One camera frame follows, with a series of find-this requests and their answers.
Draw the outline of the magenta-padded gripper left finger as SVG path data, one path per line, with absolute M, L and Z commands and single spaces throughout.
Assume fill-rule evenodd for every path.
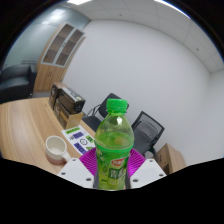
M 92 148 L 80 158 L 71 158 L 58 176 L 84 188 L 97 188 L 96 149 Z

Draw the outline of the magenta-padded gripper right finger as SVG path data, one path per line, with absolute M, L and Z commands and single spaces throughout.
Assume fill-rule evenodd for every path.
M 146 159 L 135 149 L 130 151 L 127 162 L 127 189 L 143 187 L 165 176 L 165 172 L 154 159 Z

